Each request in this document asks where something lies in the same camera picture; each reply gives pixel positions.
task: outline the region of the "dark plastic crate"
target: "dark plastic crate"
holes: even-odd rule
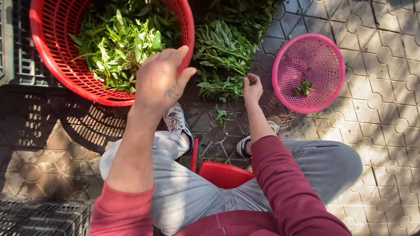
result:
[[[34,46],[29,22],[31,0],[0,0],[0,5],[0,86],[61,87]]]
[[[86,236],[92,203],[0,198],[0,235]]]

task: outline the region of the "hand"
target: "hand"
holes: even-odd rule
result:
[[[197,71],[189,67],[177,76],[178,67],[187,52],[187,46],[165,49],[147,58],[137,71],[136,99],[132,109],[145,121],[158,123],[181,98],[187,82]]]
[[[263,94],[263,87],[261,85],[260,77],[248,73],[244,77],[244,99],[246,104],[258,104],[261,95]]]

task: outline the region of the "white sneaker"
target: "white sneaker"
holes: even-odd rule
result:
[[[169,132],[186,134],[189,139],[189,149],[186,153],[190,153],[194,146],[194,140],[189,128],[185,122],[184,111],[182,110],[181,104],[176,102],[164,115],[163,121],[166,123]]]
[[[280,119],[278,117],[268,117],[267,118],[268,125],[272,128],[274,133],[277,135],[278,131],[280,130],[280,125],[278,125],[275,121],[272,121],[272,120],[278,120],[278,122],[279,122]],[[247,153],[247,143],[249,141],[251,141],[251,135],[246,136],[241,141],[239,141],[239,143],[236,145],[236,152],[239,155],[241,155],[245,158],[251,158],[252,157],[251,155],[249,155]]]

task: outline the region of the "red sweatshirt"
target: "red sweatshirt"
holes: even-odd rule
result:
[[[251,145],[255,177],[273,212],[235,210],[204,217],[176,236],[348,236],[328,213],[291,153],[276,136]],[[106,182],[94,206],[91,236],[152,236],[153,188],[138,194],[111,189]]]

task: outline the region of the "light blue jeans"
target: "light blue jeans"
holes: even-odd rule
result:
[[[120,142],[115,142],[101,158],[100,171],[104,180]],[[362,173],[359,155],[346,144],[289,139],[283,139],[283,142],[324,205],[349,188]],[[188,147],[180,135],[168,131],[155,133],[152,219],[164,234],[176,234],[205,216],[225,211],[271,211],[255,179],[236,189],[220,189],[175,162]]]

